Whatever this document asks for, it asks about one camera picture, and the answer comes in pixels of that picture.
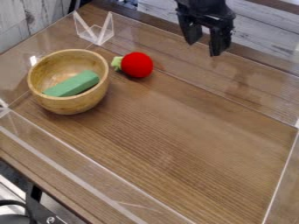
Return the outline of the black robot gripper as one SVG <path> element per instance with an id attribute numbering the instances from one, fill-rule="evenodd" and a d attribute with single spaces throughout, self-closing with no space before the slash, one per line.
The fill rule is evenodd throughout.
<path id="1" fill-rule="evenodd" d="M 226 0 L 175 0 L 177 14 L 186 42 L 202 38 L 202 26 L 210 29 L 210 56 L 221 56 L 230 48 L 237 14 Z"/>

